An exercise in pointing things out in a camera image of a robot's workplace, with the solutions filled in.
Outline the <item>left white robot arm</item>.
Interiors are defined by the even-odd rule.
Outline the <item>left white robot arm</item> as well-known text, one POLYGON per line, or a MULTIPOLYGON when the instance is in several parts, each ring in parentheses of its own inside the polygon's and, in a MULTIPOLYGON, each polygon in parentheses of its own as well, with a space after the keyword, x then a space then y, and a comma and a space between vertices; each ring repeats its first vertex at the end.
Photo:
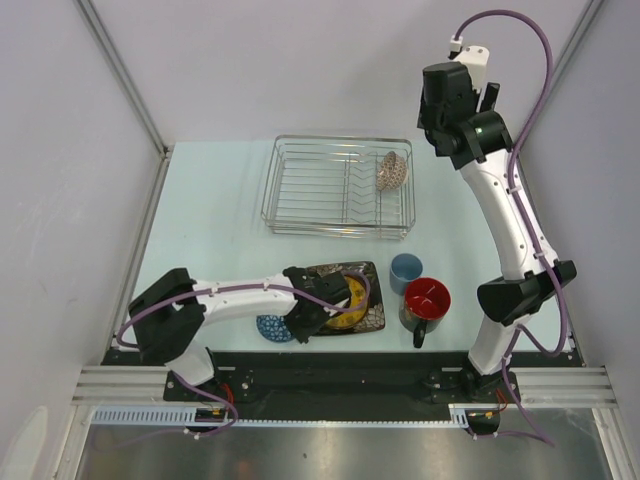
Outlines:
POLYGON ((344 274, 324 276, 289 267, 255 280, 204 282, 185 268, 163 275, 129 304, 123 326, 135 340, 117 335, 119 345, 135 349, 144 365, 164 365, 186 380, 197 398, 214 397, 221 387, 208 349, 197 343, 200 330, 215 323, 275 316, 295 340, 306 343, 331 318, 356 307, 344 274))

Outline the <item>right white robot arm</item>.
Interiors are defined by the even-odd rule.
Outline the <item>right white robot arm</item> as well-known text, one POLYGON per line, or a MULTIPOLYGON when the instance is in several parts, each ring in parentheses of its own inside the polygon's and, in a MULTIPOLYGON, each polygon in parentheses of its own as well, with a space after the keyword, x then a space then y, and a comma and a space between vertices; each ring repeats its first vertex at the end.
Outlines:
POLYGON ((516 332, 576 275, 535 219, 510 156, 513 142, 494 110, 499 87, 480 96, 469 69, 450 61, 424 68, 418 126, 439 157, 447 157, 478 201, 498 253, 500 277, 480 285, 484 318, 461 376, 463 393, 484 401, 497 389, 516 332))

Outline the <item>black floral square plate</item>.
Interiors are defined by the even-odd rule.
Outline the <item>black floral square plate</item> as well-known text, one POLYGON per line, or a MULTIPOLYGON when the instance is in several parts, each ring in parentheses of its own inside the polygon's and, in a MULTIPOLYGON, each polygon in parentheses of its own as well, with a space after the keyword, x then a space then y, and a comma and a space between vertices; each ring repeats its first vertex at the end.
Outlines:
POLYGON ((331 318, 315 337, 337 337, 372 333, 385 328, 386 319, 380 287, 380 280, 376 266, 371 261, 341 262, 314 265, 309 268, 313 273, 321 276, 341 271, 359 272, 369 281, 369 296, 367 305, 355 312, 342 313, 331 318))

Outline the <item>blue rim red pattern bowl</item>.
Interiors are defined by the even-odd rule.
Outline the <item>blue rim red pattern bowl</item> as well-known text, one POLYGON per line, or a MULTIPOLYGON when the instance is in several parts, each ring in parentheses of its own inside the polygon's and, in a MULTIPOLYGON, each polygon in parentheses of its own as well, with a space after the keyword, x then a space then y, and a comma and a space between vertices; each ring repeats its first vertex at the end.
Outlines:
POLYGON ((294 340, 281 316, 259 315, 256 317, 256 328, 262 337, 273 343, 288 343, 294 340))

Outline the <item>brown white patterned bowl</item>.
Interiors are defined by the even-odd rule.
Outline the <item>brown white patterned bowl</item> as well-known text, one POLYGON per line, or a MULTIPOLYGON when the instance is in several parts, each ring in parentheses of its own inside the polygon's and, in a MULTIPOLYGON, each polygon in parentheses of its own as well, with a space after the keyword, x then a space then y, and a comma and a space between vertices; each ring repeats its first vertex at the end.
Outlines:
POLYGON ((378 168, 376 189, 378 191, 399 189, 407 181, 408 174, 407 160, 395 151, 389 151, 378 168))

